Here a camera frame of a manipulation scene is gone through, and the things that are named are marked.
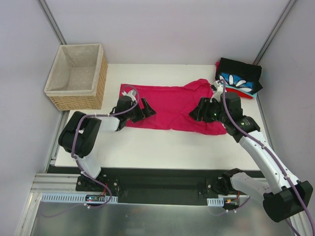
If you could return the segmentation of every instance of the wire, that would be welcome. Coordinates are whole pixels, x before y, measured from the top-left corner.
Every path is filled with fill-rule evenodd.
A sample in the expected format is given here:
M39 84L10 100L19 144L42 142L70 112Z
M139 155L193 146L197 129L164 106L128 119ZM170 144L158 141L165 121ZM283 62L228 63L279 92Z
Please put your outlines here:
M99 196L104 197L105 193L106 193L106 188L104 188L103 192Z
M290 184L290 186L292 187L295 195L297 196L303 210L305 211L309 221L310 221L310 224L311 224L311 227L312 227L312 231L313 231L313 236L315 236L315 222L309 212L309 210L307 209L305 203L303 202L299 192L297 191L294 183L292 182L292 180L290 179L290 177L287 176L287 172L285 171L285 169L283 168L283 166L281 165L281 163L279 162L279 160L277 159L277 157L272 153L272 151L268 148L268 147L265 147L265 145L259 141L258 139L254 138L252 135L248 134L247 132L245 132L243 129L241 129L237 124L236 122L233 120L228 108L227 108L227 105L226 105L226 100L225 100L225 85L226 85L226 81L224 79L221 79L220 82L223 83L223 105L224 105L224 109L225 109L225 112L229 118L229 120L231 121L231 123L235 126L235 128L240 131L242 134L244 134L246 137L249 137L251 140L255 141L256 143L258 143L264 150L266 150L266 152L272 157L272 159L275 161L275 163L277 164L277 166L279 167L279 169L281 170L281 172L283 173L284 175L284 178L288 181L288 183ZM292 225L289 225L292 230L295 232L296 230L294 229L294 227Z
M81 119L79 120L78 126L77 126L77 128L76 128L76 130L75 130L75 134L74 134L74 138L73 138L73 143L72 143L72 149L71 149L71 157L75 159L75 162L77 163L79 169L82 171L82 173L83 173L86 177L90 178L90 179L93 180L94 182L96 182L96 183L98 183L99 185L103 186L104 189L106 189L106 190L108 191L109 195L110 195L110 197L109 197L109 199L108 199L107 201L105 201L104 203L102 203L102 204L99 205L99 206L94 206L94 207L92 207L92 208L100 208L100 207L102 207L103 205L107 204L107 203L112 199L112 192L110 191L110 189L109 189L104 183L99 182L98 180L96 180L95 178L93 178L92 176L90 176L88 173L86 173L86 172L84 171L84 169L82 168L81 164L80 164L79 161L78 161L78 157L77 157L77 156L75 155L75 153L74 153L75 145L76 145L76 143L77 143L77 139L78 139L78 135L79 135L79 131L80 131L80 127L81 127L82 122L83 122L83 120L84 120L85 118L88 118L88 117L115 117L115 116L119 116L119 115L125 114L125 113L131 111L132 109L134 109L134 108L138 105L138 102L139 102L139 100L140 100L140 95L139 95L138 90L137 90L134 86L132 86L132 85L125 85L125 86L122 88L122 90L124 90L124 89L127 88L127 87L132 88L132 89L136 92L136 94L137 94L136 102L135 102L135 104L134 104L132 107L130 107L129 109L127 109L127 110L125 110L125 111L123 111L123 112L119 112L119 113L115 113L115 114L110 114L110 115L107 115L107 114L101 114L101 115L84 115L84 116L82 116Z
M237 197L236 197L236 198L234 198L234 199L230 199L230 200L231 200L231 201L237 200L237 203L239 203L239 200L240 200L240 195L241 195L241 192L240 192L240 191L238 191L238 192L237 192Z
M293 225L291 224L291 222L288 219L285 219L286 223L290 226L290 228L293 230L293 232L297 235L297 236L301 236L299 234L299 232L297 232L297 230L293 227Z
M246 201L243 203L243 204L241 204L238 208L236 208L235 210L239 210L239 209L241 209L241 208L243 208L249 201L250 201L250 199L251 199L251 197L248 197L247 199L246 199ZM221 215L224 215L224 214L227 214L227 213L229 213L229 212L235 212L234 210L226 210L226 211L224 211L224 212L222 212L222 213L219 213L219 214L214 214L214 213L212 213L212 212L210 212L213 216L221 216Z
M96 182L96 183L98 183L99 185L101 185L101 186L104 187L104 190L103 190L102 194L103 194L103 193L105 194L105 192L108 191L109 196L110 196L108 200L106 200L105 202L103 202L103 203L102 203L101 205L99 205L99 206L89 206L90 208L93 208L93 209L101 208L102 206L104 206L105 204L107 204L109 201L111 201L111 199L112 199L112 192L111 192L110 189L107 187L107 184L104 184L104 183L102 183L102 182L96 180L95 178L93 178L92 176L90 176L88 173L86 173L86 172L83 170L81 164L79 163L78 157L74 154L75 145L76 145L76 142L77 142L77 139L78 139L79 130L80 130L80 127L81 127L81 125L82 125L82 122L83 122L83 120L84 120L85 118L88 118L88 117L95 117L95 116L96 116L96 117L115 117L115 116L119 116L119 115L125 114L125 113L131 111L133 108L135 108L135 107L137 106L139 100L140 100L139 92L138 92L138 90L137 90L134 86L132 86L132 85L125 85L125 86L122 88L122 90L124 90L124 89L127 88L127 87L130 87L131 89L133 89L133 90L136 92L136 94L137 94L136 102L135 102L135 104L134 104L132 107L130 107L129 109L127 109L127 110L125 110L125 111L123 111L123 112L119 112L119 113L116 113L116 114L110 114L110 115L105 115L105 114L102 114L102 115L84 115L84 116L81 117L81 119L80 119L80 121L79 121L79 123L78 123L78 126L77 126L77 128L76 128L76 130L75 130L74 139L73 139L73 143L72 143L72 149L71 149L71 157L75 159L75 162L77 163L79 169L84 173L84 175L85 175L86 177L90 178L90 179L93 180L94 182ZM42 213L42 207L41 207L41 209L40 209L40 211L39 211L39 214L40 214L41 216L43 216L44 218L53 218L53 217L59 216L59 215L61 215L61 214L64 214L64 213L66 213L66 212L68 212L68 211L74 209L75 207L83 206L83 205L85 205L85 204L79 203L79 204L73 205L72 207L70 207L70 208L68 208L68 209L66 209L66 210L64 210L64 211L62 211L62 212L59 212L59 213L57 213L57 214L54 214L54 215L44 215L44 214Z

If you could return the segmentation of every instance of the table surface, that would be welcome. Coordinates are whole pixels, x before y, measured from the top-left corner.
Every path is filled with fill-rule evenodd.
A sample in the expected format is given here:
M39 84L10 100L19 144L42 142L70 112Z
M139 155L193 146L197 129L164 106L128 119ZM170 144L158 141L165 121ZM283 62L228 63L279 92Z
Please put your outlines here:
M203 78L215 78L214 65L109 64L101 110L87 114L107 114L116 106L121 84L184 86ZM252 117L265 135L256 100L242 98L245 115ZM125 127L119 132L99 132L94 150L102 167L154 169L259 170L250 155L226 135L212 136L176 130ZM56 166L76 163L63 148Z

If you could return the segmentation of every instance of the woven storage basket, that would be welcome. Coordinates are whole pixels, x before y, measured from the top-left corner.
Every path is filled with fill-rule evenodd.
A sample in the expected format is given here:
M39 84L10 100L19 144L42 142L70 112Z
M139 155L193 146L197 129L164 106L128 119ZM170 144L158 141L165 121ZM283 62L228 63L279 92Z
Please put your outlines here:
M60 111L101 109L107 67L101 44L61 45L44 91Z

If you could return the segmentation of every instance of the purple cable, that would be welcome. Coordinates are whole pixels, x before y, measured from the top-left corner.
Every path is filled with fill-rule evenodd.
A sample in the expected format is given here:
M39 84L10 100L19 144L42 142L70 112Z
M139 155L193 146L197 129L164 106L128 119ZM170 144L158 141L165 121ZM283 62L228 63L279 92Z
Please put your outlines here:
M297 236L301 236L299 234L299 232L297 232L297 230L293 227L293 225L291 224L291 222L288 219L285 219L286 223L290 226L290 228L293 230L293 232L297 235Z
M119 112L119 113L116 113L116 114L110 114L110 115L102 114L102 115L96 115L96 117L115 117L115 116L119 116L119 115L125 114L125 113L131 111L133 108L135 108L135 107L137 106L137 104L139 103L140 95L139 95L139 93L138 93L138 90L137 90L134 86L132 86L132 85L125 85L125 86L122 88L122 90L124 90L124 89L127 88L127 87L132 88L132 89L136 92L136 94L137 94L136 102L135 102L135 104L134 104L132 107L130 107L129 109L127 109L127 110L125 110L125 111L123 111L123 112ZM78 139L78 134L79 134L79 131L80 131L80 127L81 127L81 125L82 125L83 120L84 120L85 118L88 118L88 117L95 117L95 115L84 115L84 116L81 117L81 119L80 119L80 121L79 121L79 123L78 123L78 126L77 126L77 128L76 128L76 130L75 130L74 139L73 139L73 143L72 143L71 157L75 159L75 162L77 163L79 169L80 169L83 173L85 173L85 176L87 176L88 178L90 178L90 179L93 180L94 182L98 183L99 185L103 186L103 187L108 191L110 197L109 197L109 199L108 199L107 201L103 202L103 203L102 203L101 205L99 205L99 206L90 206L90 208L92 208L92 209L97 209L97 208L101 208L102 206L104 206L105 204L107 204L107 203L112 199L112 192L110 191L110 189L109 189L104 183L102 183L102 182L96 180L95 178L93 178L92 176L90 176L88 173L86 173L86 172L83 170L83 168L82 168L82 166L80 165L80 163L78 162L78 158L77 158L77 157L75 156L75 154L74 154L74 149L75 149L75 145L76 145L76 142L77 142L77 139ZM79 203L79 204L73 205L72 207L70 207L70 208L68 208L68 209L66 209L66 210L64 210L64 211L62 211L62 212L60 212L60 213L57 213L57 214L55 214L55 215L44 215L44 214L42 213L42 211L40 211L39 213L40 213L41 216L43 216L43 217L45 217L45 218L53 218L53 217L59 216L59 215L61 215L61 214L64 214L64 213L66 213L66 212L72 210L73 208L75 208L75 207L77 207L77 206L81 206L81 205L83 206L84 204Z
M243 204L241 204L238 208L236 208L235 210L239 210L239 209L243 208L250 201L250 199L251 199L251 197L248 197L246 199L246 201ZM221 212L219 214L214 214L214 213L210 212L210 214L212 214L213 216L221 216L221 215L224 215L224 214L228 214L229 212L234 212L234 210L224 211L224 212Z
M251 140L255 141L256 143L258 143L261 147L264 147L264 144L259 141L258 139L254 138L252 135L246 133L243 129L241 129L237 124L236 122L233 120L230 112L228 111L228 108L227 108L227 105L226 105L226 100L225 100L225 83L226 81L224 79L220 80L220 82L223 83L223 105L224 105L224 109L225 109L225 112L229 118L229 120L231 121L231 123L235 126L235 128L240 131L242 134L244 134L246 137L249 137ZM284 176L286 177L286 180L288 181L288 183L290 184L290 186L292 187L293 191L295 192L303 210L305 211L309 221L310 221L310 224L311 224L311 227L312 227L312 231L313 231L313 236L315 236L315 222L309 212L309 210L307 209L305 203L303 202L299 192L297 191L294 183L292 182L292 180L290 179L290 177L287 176L287 172L285 171L285 169L283 168L283 166L281 165L281 163L279 162L279 160L277 159L277 157L272 153L272 151L268 148L268 147L265 147L264 150L266 150L266 152L272 157L272 159L275 161L275 163L277 164L277 166L279 167L279 169L281 170L281 172L284 174Z

